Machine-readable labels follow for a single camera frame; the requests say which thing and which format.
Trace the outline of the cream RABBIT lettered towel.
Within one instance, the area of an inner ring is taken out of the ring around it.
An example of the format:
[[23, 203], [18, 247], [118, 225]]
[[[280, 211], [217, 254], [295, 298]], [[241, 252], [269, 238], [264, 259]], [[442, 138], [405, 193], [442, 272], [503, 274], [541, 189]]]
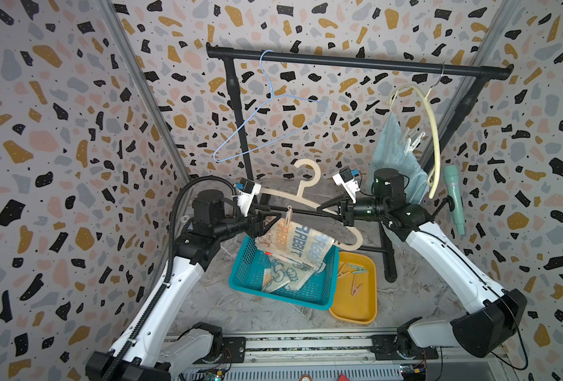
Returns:
[[293, 264], [319, 268], [335, 240], [329, 235], [297, 222], [289, 227], [282, 220], [262, 237], [256, 238], [258, 250]]

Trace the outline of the beige pink clothespin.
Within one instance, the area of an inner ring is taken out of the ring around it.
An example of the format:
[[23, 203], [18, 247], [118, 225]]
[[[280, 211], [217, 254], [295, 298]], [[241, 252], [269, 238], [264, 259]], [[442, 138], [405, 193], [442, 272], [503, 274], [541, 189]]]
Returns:
[[287, 206], [286, 216], [284, 220], [284, 227], [286, 229], [290, 229], [292, 227], [292, 219], [293, 219], [294, 210], [292, 206]]

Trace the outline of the beige plastic hanger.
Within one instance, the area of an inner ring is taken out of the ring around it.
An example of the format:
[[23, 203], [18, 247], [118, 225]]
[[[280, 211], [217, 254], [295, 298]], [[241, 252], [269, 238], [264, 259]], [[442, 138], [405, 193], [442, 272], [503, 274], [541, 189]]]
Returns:
[[[316, 186], [321, 180], [321, 168], [318, 163], [314, 160], [310, 159], [300, 159], [294, 163], [295, 168], [301, 167], [309, 167], [313, 170], [313, 177], [311, 179], [303, 179], [294, 194], [284, 192], [282, 190], [267, 188], [264, 186], [260, 186], [259, 194], [260, 195], [270, 195], [275, 196], [278, 198], [284, 198], [291, 202], [302, 204], [303, 206], [308, 206], [314, 211], [320, 206], [319, 203], [312, 201], [308, 198], [304, 197], [304, 192], [307, 188]], [[362, 233], [359, 232], [355, 227], [348, 227], [348, 230], [354, 235], [356, 239], [356, 243], [354, 244], [346, 244], [340, 241], [335, 241], [334, 244], [338, 246], [341, 250], [346, 252], [353, 252], [357, 251], [363, 243]]]

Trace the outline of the cream towel blue cartoon print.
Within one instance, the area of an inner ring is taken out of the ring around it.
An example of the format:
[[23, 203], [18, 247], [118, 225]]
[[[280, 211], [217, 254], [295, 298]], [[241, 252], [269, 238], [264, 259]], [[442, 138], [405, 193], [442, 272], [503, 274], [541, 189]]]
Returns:
[[261, 288], [265, 293], [281, 289], [298, 291], [312, 276], [320, 274], [326, 268], [326, 263], [313, 267], [310, 264], [289, 262], [277, 257], [270, 257], [269, 261], [270, 267], [264, 270]]

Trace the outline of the yellow clothespin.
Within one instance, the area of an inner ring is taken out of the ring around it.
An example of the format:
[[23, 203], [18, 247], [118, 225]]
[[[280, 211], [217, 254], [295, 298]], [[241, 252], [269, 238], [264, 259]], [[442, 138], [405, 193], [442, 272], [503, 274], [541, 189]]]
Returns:
[[349, 273], [351, 273], [351, 269], [348, 268], [346, 264], [344, 264], [343, 267], [340, 268], [340, 270], [338, 271], [337, 279], [342, 279], [344, 276], [346, 276]]

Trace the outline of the green clothespin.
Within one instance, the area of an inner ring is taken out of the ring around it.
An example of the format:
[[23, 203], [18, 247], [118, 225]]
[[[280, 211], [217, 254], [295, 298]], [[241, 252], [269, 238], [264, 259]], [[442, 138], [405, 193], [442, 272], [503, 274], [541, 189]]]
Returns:
[[353, 275], [358, 275], [358, 274], [365, 274], [367, 273], [367, 269], [359, 266], [357, 264], [345, 264], [344, 269], [348, 270], [349, 273], [353, 274]]

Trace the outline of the light teal towel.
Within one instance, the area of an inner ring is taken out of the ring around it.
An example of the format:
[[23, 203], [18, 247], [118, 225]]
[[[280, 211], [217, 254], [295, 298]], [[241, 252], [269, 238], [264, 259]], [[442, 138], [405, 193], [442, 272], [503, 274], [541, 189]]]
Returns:
[[408, 177], [408, 185], [405, 188], [407, 201], [419, 204], [429, 191], [427, 175], [413, 153], [405, 155], [405, 147], [399, 145], [402, 135], [403, 131], [396, 114], [389, 113], [372, 155], [372, 162], [368, 170], [367, 190], [370, 190], [374, 183], [376, 170], [396, 169], [400, 174]]

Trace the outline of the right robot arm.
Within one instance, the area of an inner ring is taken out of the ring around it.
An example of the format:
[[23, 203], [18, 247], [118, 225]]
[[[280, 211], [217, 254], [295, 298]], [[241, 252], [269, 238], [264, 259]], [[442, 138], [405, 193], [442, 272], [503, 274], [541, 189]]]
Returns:
[[527, 306], [524, 294], [508, 290], [479, 269], [446, 236], [434, 215], [410, 203], [406, 181], [399, 171], [381, 168], [375, 172], [370, 193], [359, 197], [358, 171], [343, 168], [333, 176], [346, 191], [324, 203], [334, 206], [336, 220], [346, 227], [355, 222], [377, 222], [420, 254], [451, 287], [465, 314], [451, 320], [424, 320], [415, 317], [397, 328], [394, 349], [412, 359], [428, 347], [462, 348], [484, 358], [505, 341], [520, 335], [520, 321]]

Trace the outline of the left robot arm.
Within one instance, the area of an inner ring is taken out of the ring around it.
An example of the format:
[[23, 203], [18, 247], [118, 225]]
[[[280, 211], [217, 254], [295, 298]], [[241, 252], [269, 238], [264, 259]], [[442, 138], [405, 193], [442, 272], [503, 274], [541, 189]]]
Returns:
[[[177, 230], [178, 211], [192, 187], [218, 182], [229, 188], [201, 191], [192, 203], [194, 216]], [[165, 347], [171, 324], [191, 290], [205, 274], [221, 244], [245, 233], [265, 235], [281, 215], [254, 203], [259, 184], [242, 179], [233, 185], [218, 176], [204, 176], [186, 184], [169, 214], [169, 245], [162, 276], [129, 328], [107, 352], [94, 352], [86, 364], [90, 380], [176, 380], [199, 360], [223, 357], [221, 328], [198, 323]]]

